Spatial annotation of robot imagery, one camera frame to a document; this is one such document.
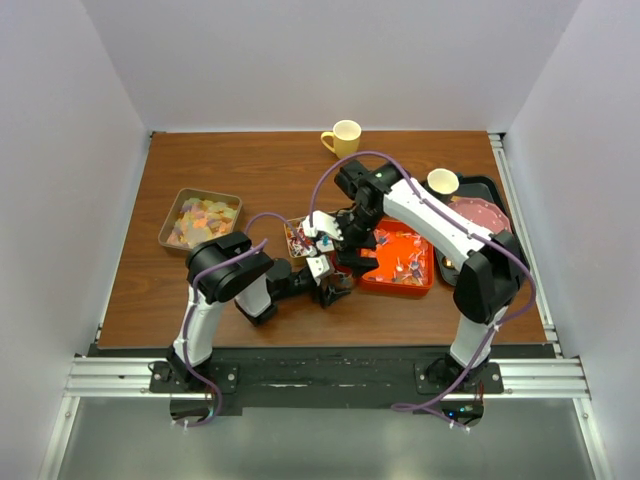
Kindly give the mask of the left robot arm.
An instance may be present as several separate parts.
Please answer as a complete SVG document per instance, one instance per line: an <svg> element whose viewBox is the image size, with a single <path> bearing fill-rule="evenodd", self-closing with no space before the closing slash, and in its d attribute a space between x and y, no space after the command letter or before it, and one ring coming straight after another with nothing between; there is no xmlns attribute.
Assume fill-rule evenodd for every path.
<svg viewBox="0 0 640 480"><path fill-rule="evenodd" d="M288 260L265 253L265 245L254 246L246 234L235 232L201 243L187 256L188 303L167 355L171 378L183 391L215 386L209 372L212 342L227 304L260 326L275 315L280 300L309 294L326 308L351 293L331 280L328 257L313 257L294 270Z"/></svg>

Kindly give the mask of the silver tin of gummies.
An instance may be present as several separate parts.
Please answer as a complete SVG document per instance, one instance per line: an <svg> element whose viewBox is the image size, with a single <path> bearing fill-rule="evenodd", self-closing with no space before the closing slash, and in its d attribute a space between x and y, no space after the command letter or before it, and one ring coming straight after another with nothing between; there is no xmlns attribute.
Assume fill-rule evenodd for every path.
<svg viewBox="0 0 640 480"><path fill-rule="evenodd" d="M158 243L168 250L189 252L233 232L242 207L242 200L235 195L183 188L169 209Z"/></svg>

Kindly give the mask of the gold tin of lollipops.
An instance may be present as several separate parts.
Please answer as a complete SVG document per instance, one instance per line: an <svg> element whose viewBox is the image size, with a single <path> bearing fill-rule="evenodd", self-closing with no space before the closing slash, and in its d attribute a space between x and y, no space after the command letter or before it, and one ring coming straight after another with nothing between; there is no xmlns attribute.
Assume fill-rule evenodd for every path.
<svg viewBox="0 0 640 480"><path fill-rule="evenodd" d="M294 266L302 267L306 264L307 257L329 255L335 251L335 247L310 245L304 236L301 223L305 217L289 220L284 226L285 239L290 261Z"/></svg>

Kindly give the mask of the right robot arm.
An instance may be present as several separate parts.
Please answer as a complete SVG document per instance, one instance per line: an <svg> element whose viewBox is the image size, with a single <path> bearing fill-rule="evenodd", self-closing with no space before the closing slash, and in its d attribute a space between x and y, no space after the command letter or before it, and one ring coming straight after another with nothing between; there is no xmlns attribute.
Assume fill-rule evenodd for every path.
<svg viewBox="0 0 640 480"><path fill-rule="evenodd" d="M334 181L352 202L337 215L338 265L357 277L374 270L361 252L374 247L374 230L384 217L404 223L453 263L460 321L449 352L426 374L433 383L469 392L481 380L492 338L528 272L518 239L508 230L494 234L465 219L391 162L369 170L352 159Z"/></svg>

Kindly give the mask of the clear plastic jar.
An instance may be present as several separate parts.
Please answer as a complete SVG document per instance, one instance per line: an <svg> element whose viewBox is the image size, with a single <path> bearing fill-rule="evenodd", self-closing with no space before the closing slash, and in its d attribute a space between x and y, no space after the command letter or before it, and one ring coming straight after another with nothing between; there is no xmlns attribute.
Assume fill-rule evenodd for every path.
<svg viewBox="0 0 640 480"><path fill-rule="evenodd" d="M348 290L354 289L356 282L351 274L345 272L335 272L331 277L332 285L336 290Z"/></svg>

